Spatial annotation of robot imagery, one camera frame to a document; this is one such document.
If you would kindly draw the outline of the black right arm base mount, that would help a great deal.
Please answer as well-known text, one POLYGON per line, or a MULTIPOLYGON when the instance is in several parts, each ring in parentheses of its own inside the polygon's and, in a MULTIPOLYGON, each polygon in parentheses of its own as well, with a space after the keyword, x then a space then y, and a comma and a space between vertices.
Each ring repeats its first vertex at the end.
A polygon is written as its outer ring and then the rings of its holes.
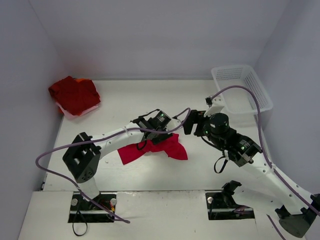
POLYGON ((233 198, 241 183, 230 181, 219 191, 207 191, 205 200, 209 221, 254 219, 254 210, 246 205, 237 204, 233 198))

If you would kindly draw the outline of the magenta t shirt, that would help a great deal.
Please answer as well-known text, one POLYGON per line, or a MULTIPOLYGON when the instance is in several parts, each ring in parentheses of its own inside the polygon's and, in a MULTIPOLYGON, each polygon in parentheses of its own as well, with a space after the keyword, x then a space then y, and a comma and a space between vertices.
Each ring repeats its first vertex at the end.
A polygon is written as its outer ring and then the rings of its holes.
POLYGON ((145 154, 164 152, 168 158, 186 161, 188 154, 184 146, 179 142, 179 134, 174 133, 171 137, 158 144, 147 140, 134 143, 117 150, 123 165, 127 165, 145 154))

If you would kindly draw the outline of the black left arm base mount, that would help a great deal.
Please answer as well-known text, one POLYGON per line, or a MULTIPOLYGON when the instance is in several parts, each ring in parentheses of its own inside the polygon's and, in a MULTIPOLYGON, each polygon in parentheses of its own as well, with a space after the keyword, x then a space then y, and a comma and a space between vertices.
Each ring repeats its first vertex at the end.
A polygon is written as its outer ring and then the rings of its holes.
MULTIPOLYGON (((115 193, 101 193, 94 200, 115 212, 117 204, 117 195, 115 193)), ((79 192, 74 192, 70 202, 68 223, 113 223, 114 216, 87 201, 79 192)))

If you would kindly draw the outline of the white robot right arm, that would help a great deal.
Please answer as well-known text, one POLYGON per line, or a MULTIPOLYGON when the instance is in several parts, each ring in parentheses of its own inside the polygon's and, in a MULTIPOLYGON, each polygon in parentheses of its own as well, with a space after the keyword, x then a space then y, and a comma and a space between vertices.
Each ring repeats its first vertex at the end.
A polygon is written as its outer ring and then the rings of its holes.
POLYGON ((229 117, 224 113, 208 115, 205 111, 192 110, 183 124, 183 130, 186 135, 202 138, 222 153, 221 157, 226 163, 235 163, 272 193, 269 195, 251 190, 243 183, 231 180, 222 186, 215 200, 234 207, 237 212, 244 207, 260 210, 278 220, 280 226, 292 236, 305 236, 320 214, 319 194, 299 187, 268 161, 263 148, 231 128, 229 117))

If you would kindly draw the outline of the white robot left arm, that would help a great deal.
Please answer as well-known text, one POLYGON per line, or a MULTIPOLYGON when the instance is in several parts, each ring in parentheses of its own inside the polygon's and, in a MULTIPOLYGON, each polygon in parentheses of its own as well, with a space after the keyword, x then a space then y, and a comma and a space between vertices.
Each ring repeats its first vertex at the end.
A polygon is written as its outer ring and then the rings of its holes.
POLYGON ((181 124, 179 119, 171 118, 163 111, 156 116, 145 119, 145 116, 130 121, 126 126, 111 131, 106 135, 89 136, 87 133, 79 133, 73 143, 80 145, 69 147, 62 157, 63 162, 72 174, 78 188, 85 194, 82 197, 82 204, 89 210, 96 209, 100 204, 100 191, 96 185, 95 174, 99 161, 114 151, 128 145, 135 145, 150 140, 153 144, 159 144, 172 133, 159 134, 131 128, 149 129, 157 132, 167 132, 175 129, 181 124))

